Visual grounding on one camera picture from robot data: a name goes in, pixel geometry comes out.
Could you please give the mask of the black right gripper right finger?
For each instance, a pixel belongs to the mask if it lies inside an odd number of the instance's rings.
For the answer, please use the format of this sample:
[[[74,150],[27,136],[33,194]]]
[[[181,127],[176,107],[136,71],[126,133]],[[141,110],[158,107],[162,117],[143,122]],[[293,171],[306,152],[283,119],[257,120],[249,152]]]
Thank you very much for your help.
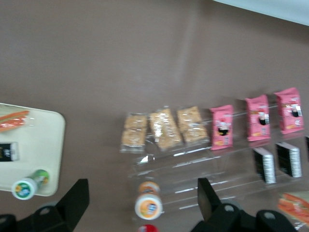
[[[240,206],[222,202],[207,178],[197,181],[197,201],[203,216],[194,232],[253,232],[255,218]]]

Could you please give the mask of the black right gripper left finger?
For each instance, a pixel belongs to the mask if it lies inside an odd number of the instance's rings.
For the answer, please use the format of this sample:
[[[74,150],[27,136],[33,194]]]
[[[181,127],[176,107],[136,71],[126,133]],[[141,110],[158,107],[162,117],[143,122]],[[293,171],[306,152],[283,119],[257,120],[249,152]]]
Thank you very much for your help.
[[[55,204],[18,221],[18,232],[72,232],[89,206],[89,184],[79,179]]]

